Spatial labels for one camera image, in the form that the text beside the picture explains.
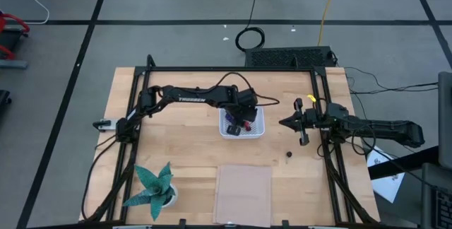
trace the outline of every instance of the wooden tabletop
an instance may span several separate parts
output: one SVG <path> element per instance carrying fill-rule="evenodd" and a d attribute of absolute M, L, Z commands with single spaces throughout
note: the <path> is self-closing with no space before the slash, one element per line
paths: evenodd
<path fill-rule="evenodd" d="M 224 72 L 168 72 L 154 71 L 149 86 L 179 86 L 208 88 Z M 304 109 L 311 107 L 307 95 L 312 94 L 308 73 L 302 72 L 243 72 L 254 90 L 265 96 L 277 98 L 279 105 L 264 107 L 265 134 L 259 139 L 226 140 L 218 131 L 218 109 L 204 104 L 173 103 L 152 119 L 142 123 L 136 164 L 154 173 L 171 162 L 174 179 L 179 190 L 176 204 L 162 210 L 157 221 L 150 217 L 149 205 L 129 208 L 128 224 L 178 224 L 185 218 L 187 224 L 212 224 L 215 178 L 217 166 L 225 164 L 269 165 L 272 167 L 273 224 L 289 220 L 290 225 L 334 225 L 325 164 L 316 154 L 320 144 L 318 130 L 307 130 L 310 143 L 299 145 L 299 133 L 278 124 L 280 119 L 293 114 L 295 98 L 303 99 Z M 328 84 L 333 102 L 345 106 L 354 114 L 342 68 L 327 69 Z M 105 118 L 118 119 L 126 114 L 133 68 L 117 68 L 105 111 Z M 238 76 L 228 76 L 223 85 L 235 84 L 240 90 L 246 84 Z M 101 133 L 99 142 L 113 132 Z M 105 146 L 96 151 L 96 155 Z M 97 162 L 90 181 L 85 210 L 91 214 L 102 202 L 112 186 L 119 144 L 113 146 Z M 292 157 L 286 163 L 285 154 Z M 351 191 L 361 205 L 379 220 L 374 193 L 371 188 L 366 161 L 355 154 L 350 144 L 343 144 L 343 157 Z M 143 189 L 136 173 L 131 193 Z M 122 203 L 121 190 L 116 205 L 115 218 L 119 217 Z M 343 196 L 338 189 L 343 221 L 347 220 Z"/>

